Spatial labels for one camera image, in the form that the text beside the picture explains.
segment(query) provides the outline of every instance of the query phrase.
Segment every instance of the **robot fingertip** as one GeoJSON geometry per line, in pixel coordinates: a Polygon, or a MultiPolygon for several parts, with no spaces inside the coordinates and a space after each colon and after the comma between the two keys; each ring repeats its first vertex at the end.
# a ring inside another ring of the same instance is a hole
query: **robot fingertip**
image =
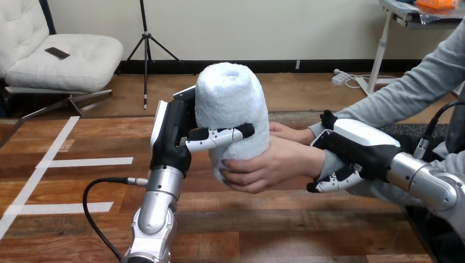
{"type": "Polygon", "coordinates": [[[307,191],[309,191],[310,193],[321,193],[318,189],[316,189],[317,186],[318,184],[315,182],[308,183],[307,191]]]}

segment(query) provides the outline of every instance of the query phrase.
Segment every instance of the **white wall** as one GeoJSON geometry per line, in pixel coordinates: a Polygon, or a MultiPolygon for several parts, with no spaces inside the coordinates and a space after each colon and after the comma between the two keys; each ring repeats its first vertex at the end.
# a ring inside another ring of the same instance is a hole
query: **white wall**
{"type": "MultiPolygon", "coordinates": [[[[143,33],[137,0],[48,2],[57,33],[115,37],[124,58],[143,33]]],[[[149,32],[182,60],[373,59],[385,21],[377,0],[145,0],[145,9],[149,32]]],[[[391,29],[388,59],[421,59],[450,34],[391,29]]],[[[171,58],[161,48],[152,57],[171,58]]]]}

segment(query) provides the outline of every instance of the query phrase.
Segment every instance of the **power strip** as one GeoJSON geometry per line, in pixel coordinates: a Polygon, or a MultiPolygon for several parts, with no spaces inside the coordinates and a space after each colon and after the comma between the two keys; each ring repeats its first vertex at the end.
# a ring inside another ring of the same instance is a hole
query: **power strip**
{"type": "Polygon", "coordinates": [[[332,83],[336,85],[345,85],[345,82],[350,79],[350,75],[341,71],[339,74],[335,75],[332,79],[332,83]]]}

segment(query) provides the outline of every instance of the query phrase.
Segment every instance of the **chair leg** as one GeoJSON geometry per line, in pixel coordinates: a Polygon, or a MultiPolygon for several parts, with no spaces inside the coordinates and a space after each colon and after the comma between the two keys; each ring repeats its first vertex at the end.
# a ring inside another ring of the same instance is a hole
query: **chair leg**
{"type": "Polygon", "coordinates": [[[87,99],[102,96],[102,95],[111,95],[111,94],[113,94],[113,90],[107,89],[107,90],[102,90],[100,92],[96,92],[92,94],[73,96],[72,99],[74,102],[78,102],[78,101],[87,100],[87,99]]]}
{"type": "Polygon", "coordinates": [[[84,114],[82,114],[81,110],[74,103],[73,97],[69,97],[66,101],[68,102],[68,106],[70,106],[74,110],[75,113],[77,113],[81,117],[84,117],[84,114]]]}
{"type": "Polygon", "coordinates": [[[41,115],[41,114],[56,110],[58,108],[65,107],[65,106],[66,106],[66,100],[62,100],[62,101],[54,103],[54,104],[52,104],[50,106],[42,108],[42,109],[40,109],[40,110],[38,110],[36,112],[33,112],[33,113],[29,114],[29,115],[26,115],[26,116],[23,117],[23,119],[35,117],[35,116],[38,116],[38,115],[41,115]]]}

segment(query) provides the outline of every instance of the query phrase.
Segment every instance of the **gray sweater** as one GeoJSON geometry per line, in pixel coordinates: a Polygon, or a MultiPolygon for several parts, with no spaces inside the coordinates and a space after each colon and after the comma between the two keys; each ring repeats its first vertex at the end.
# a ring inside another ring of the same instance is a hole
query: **gray sweater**
{"type": "MultiPolygon", "coordinates": [[[[417,67],[406,72],[402,78],[335,115],[342,119],[356,119],[379,128],[423,111],[452,92],[463,81],[465,81],[465,21],[460,23],[451,36],[441,42],[434,52],[427,55],[417,67]]],[[[459,99],[465,100],[465,91],[461,93],[459,99]]],[[[317,123],[310,129],[315,136],[318,136],[324,127],[321,123],[317,123]]],[[[456,106],[447,130],[446,141],[434,150],[445,159],[442,162],[434,161],[432,165],[451,173],[465,174],[465,151],[448,154],[455,152],[455,147],[464,139],[465,106],[456,106]]],[[[320,178],[332,174],[345,165],[334,153],[325,151],[326,160],[320,178]]],[[[348,192],[401,205],[423,205],[420,200],[411,197],[396,186],[379,180],[365,180],[350,188],[348,192]]]]}

